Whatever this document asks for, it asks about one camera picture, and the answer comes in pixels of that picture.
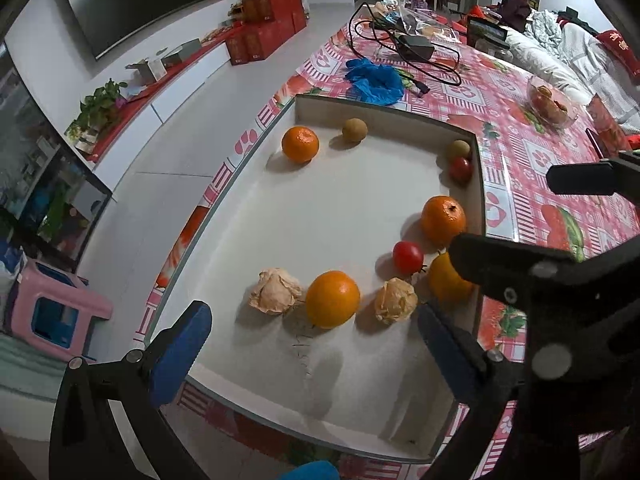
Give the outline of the red tomato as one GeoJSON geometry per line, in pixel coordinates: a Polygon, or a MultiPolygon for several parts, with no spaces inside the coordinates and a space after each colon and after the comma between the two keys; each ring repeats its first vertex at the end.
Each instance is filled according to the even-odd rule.
{"type": "Polygon", "coordinates": [[[448,172],[455,184],[467,186],[473,177],[473,165],[465,157],[454,157],[449,161],[448,172]]]}
{"type": "Polygon", "coordinates": [[[424,267],[424,253],[420,246],[408,240],[401,240],[395,244],[392,258],[395,268],[402,275],[421,272],[424,267]]]}

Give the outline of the large orange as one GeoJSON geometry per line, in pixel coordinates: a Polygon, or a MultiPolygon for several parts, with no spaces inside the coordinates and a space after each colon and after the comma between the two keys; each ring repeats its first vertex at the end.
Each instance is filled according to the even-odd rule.
{"type": "Polygon", "coordinates": [[[309,322],[322,330],[346,323],[360,306],[356,282],[342,271],[320,274],[306,292],[305,311],[309,322]]]}

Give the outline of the brown kiwi fruit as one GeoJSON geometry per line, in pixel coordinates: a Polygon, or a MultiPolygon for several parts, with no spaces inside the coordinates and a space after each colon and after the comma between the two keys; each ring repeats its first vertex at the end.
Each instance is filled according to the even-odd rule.
{"type": "Polygon", "coordinates": [[[368,125],[360,118],[349,118],[342,127],[343,139],[351,144],[360,143],[369,132],[368,125]]]}

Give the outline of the orange near tray edge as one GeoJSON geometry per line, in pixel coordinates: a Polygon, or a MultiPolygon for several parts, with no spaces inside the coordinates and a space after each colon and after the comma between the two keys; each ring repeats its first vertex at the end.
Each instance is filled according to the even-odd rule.
{"type": "Polygon", "coordinates": [[[449,307],[468,302],[474,289],[472,283],[458,274],[448,252],[443,252],[431,262],[426,274],[426,284],[438,303],[449,307]]]}

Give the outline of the small kiwi in tray corner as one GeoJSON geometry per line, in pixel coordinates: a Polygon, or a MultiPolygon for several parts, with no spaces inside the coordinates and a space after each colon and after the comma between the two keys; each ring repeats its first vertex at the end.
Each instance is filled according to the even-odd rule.
{"type": "Polygon", "coordinates": [[[447,146],[447,159],[450,162],[458,158],[469,160],[471,158],[471,155],[471,145],[465,140],[457,139],[447,146]]]}

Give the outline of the red embroidered cushion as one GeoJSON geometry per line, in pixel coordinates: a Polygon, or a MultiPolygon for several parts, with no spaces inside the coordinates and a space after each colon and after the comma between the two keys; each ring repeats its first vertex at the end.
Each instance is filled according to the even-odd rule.
{"type": "Polygon", "coordinates": [[[612,53],[625,66],[632,80],[638,81],[640,76],[639,59],[631,50],[622,34],[616,29],[606,30],[597,36],[608,52],[612,53]]]}

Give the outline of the pink plastic stool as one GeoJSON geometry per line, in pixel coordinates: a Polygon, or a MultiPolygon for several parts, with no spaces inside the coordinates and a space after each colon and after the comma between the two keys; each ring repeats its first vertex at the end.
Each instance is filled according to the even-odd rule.
{"type": "Polygon", "coordinates": [[[3,322],[11,336],[68,361],[88,356],[94,324],[112,313],[111,301],[80,276],[28,258],[9,292],[3,322]]]}

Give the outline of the small framed tablet screen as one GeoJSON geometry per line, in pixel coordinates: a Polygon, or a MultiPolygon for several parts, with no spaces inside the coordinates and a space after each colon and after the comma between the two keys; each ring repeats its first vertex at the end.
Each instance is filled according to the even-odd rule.
{"type": "Polygon", "coordinates": [[[466,17],[466,44],[475,47],[478,40],[492,42],[496,46],[507,48],[506,30],[486,18],[468,15],[466,17]]]}

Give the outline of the black power adapter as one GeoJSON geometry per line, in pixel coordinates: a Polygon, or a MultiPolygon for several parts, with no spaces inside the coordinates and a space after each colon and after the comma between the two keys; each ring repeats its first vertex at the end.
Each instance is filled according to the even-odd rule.
{"type": "Polygon", "coordinates": [[[434,44],[424,36],[399,35],[395,37],[398,55],[406,62],[430,62],[435,51],[434,44]]]}

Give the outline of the dried husk fruit left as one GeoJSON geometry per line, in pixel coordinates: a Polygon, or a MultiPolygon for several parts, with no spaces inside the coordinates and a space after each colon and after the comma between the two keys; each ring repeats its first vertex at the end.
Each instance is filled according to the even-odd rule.
{"type": "Polygon", "coordinates": [[[287,270],[268,268],[259,273],[248,305],[265,314],[280,315],[296,306],[302,296],[303,286],[297,278],[287,270]]]}

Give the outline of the blue crumpled gloves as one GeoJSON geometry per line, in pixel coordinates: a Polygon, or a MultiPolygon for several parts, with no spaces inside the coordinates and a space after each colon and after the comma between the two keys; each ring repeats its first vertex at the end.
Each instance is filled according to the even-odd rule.
{"type": "Polygon", "coordinates": [[[393,66],[355,58],[346,62],[346,68],[345,79],[349,82],[346,96],[351,100],[391,106],[404,96],[404,84],[393,66]]]}

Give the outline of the small tangerine far tray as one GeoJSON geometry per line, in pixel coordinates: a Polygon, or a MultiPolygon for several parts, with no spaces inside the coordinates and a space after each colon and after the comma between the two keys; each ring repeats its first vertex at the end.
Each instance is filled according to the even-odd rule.
{"type": "Polygon", "coordinates": [[[289,128],[281,140],[283,154],[296,164],[303,165],[318,154],[320,142],[318,136],[309,128],[294,126],[289,128]]]}

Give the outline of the white tv cabinet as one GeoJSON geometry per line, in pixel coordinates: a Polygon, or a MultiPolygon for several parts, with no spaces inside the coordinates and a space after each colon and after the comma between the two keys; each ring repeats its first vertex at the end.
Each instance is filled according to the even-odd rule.
{"type": "Polygon", "coordinates": [[[209,41],[186,61],[168,70],[167,75],[120,111],[119,121],[100,136],[89,156],[93,174],[111,191],[148,144],[157,130],[206,80],[227,64],[230,54],[224,42],[230,32],[209,41]]]}

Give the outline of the potted green plant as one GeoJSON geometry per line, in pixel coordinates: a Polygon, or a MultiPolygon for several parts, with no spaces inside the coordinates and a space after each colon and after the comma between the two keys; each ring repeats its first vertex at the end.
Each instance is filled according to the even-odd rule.
{"type": "Polygon", "coordinates": [[[127,103],[122,90],[128,84],[109,79],[80,101],[80,112],[65,131],[65,136],[76,150],[90,155],[99,137],[116,122],[119,110],[127,103]]]}

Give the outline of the small cardboard box on cabinet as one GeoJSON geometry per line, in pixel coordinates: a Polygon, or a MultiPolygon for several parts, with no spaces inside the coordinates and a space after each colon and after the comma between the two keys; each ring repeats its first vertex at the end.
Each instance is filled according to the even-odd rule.
{"type": "Polygon", "coordinates": [[[142,58],[142,60],[130,63],[126,66],[127,70],[133,70],[138,73],[138,79],[145,86],[159,82],[167,75],[167,70],[162,61],[162,55],[166,52],[166,48],[158,50],[150,58],[142,58]]]}

